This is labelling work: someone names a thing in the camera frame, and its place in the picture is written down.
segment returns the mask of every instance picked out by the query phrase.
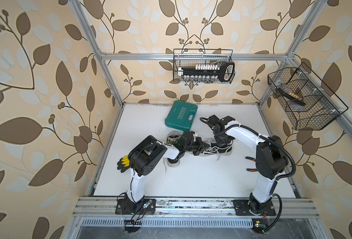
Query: wall-mounted basket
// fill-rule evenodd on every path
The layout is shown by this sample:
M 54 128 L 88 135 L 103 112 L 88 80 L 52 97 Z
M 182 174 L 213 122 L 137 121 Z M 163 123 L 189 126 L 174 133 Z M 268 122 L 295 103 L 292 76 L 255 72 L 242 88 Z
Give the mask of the wall-mounted basket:
M 230 84 L 235 76 L 233 50 L 174 49 L 173 79 L 185 83 Z
M 322 130 L 344 113 L 347 105 L 322 79 L 317 87 L 307 76 L 306 64 L 287 67 L 268 75 L 268 85 L 286 112 L 295 130 Z

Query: floral wallpaper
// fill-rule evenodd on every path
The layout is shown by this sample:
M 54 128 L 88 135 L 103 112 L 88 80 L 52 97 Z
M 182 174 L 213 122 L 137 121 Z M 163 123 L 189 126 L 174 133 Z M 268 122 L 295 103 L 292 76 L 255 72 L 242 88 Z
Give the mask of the floral wallpaper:
M 322 77 L 349 106 L 352 119 L 352 1 L 329 0 L 296 57 Z M 293 130 L 275 96 L 263 107 L 265 117 L 296 160 L 295 179 L 312 198 L 328 234 L 352 239 L 352 140 L 336 121 L 321 131 Z
M 150 60 L 107 62 L 123 101 L 128 103 L 255 103 L 267 87 L 276 61 L 235 61 L 231 84 L 186 83 L 172 79 L 172 63 Z
M 80 0 L 107 53 L 232 49 L 285 53 L 311 0 Z
M 67 1 L 0 0 L 0 238 L 60 238 L 95 171 L 117 106 L 83 36 Z

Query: white table surface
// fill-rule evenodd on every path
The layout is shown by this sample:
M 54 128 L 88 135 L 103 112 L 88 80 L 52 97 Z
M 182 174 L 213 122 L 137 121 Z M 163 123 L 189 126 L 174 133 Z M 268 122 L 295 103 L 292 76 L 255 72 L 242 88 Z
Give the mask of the white table surface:
M 169 132 L 175 130 L 164 124 L 170 110 L 171 105 L 125 106 L 94 195 L 117 196 L 129 189 L 130 170 L 121 173 L 117 162 L 148 135 L 165 142 Z M 256 105 L 198 105 L 191 131 L 197 132 L 203 141 L 213 138 L 213 132 L 199 118 L 213 114 L 219 119 L 231 116 L 260 134 L 268 135 Z M 245 156 L 255 158 L 255 151 L 235 140 L 232 154 L 220 159 L 217 155 L 202 157 L 185 153 L 175 168 L 167 166 L 162 159 L 147 175 L 144 194 L 152 197 L 249 197 L 259 173 L 246 171 L 246 168 L 255 168 L 255 163 Z M 295 197 L 286 178 L 279 181 L 275 193 L 284 198 Z

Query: black cable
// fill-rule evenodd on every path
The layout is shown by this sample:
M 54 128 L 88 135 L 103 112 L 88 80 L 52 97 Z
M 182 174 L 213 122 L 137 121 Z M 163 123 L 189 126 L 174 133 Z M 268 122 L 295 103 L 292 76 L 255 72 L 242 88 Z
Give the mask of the black cable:
M 278 210 L 277 217 L 274 219 L 274 221 L 273 221 L 265 230 L 262 230 L 263 233 L 269 231 L 269 229 L 272 228 L 272 227 L 277 223 L 277 221 L 278 221 L 278 219 L 280 218 L 281 213 L 282 213 L 282 199 L 281 199 L 281 197 L 280 197 L 278 194 L 273 194 L 272 196 L 273 196 L 273 197 L 274 197 L 274 196 L 277 196 L 277 197 L 278 197 L 278 200 L 279 200 L 279 202 L 280 202 L 280 208 L 279 208 L 279 210 Z
M 276 146 L 277 148 L 279 148 L 280 150 L 282 150 L 285 155 L 288 157 L 289 161 L 290 161 L 290 164 L 291 164 L 291 172 L 288 173 L 288 174 L 283 174 L 283 175 L 278 175 L 275 180 L 279 180 L 281 178 L 285 178 L 285 177 L 291 177 L 295 174 L 296 172 L 296 165 L 295 165 L 295 162 L 294 162 L 294 159 L 293 157 L 289 154 L 288 151 L 286 151 L 286 149 L 283 147 L 283 146 L 280 146 L 279 144 L 277 144 L 275 141 L 265 137 L 265 136 L 262 136 L 260 135 L 259 133 L 257 133 L 255 130 L 253 130 L 252 128 L 249 128 L 247 126 L 244 126 L 244 125 L 240 125 L 241 128 L 244 128 L 244 129 L 247 129 L 249 130 L 250 132 L 254 133 L 255 135 L 257 135 L 258 137 L 260 137 L 261 139 L 263 139 L 264 141 L 267 141 L 268 143 L 270 143 L 271 145 L 274 145 Z

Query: electrical cable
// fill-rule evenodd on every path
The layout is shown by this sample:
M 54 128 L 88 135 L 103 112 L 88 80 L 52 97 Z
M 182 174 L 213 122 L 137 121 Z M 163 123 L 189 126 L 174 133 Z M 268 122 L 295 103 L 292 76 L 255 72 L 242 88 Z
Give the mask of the electrical cable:
M 282 199 L 281 199 L 281 197 L 278 194 L 273 194 L 272 197 L 274 197 L 274 196 L 278 197 L 278 201 L 280 202 L 280 208 L 278 210 L 277 217 L 274 219 L 274 221 L 265 230 L 262 230 L 263 233 L 269 231 L 269 229 L 272 228 L 277 223 L 277 221 L 280 218 L 281 213 L 282 213 Z

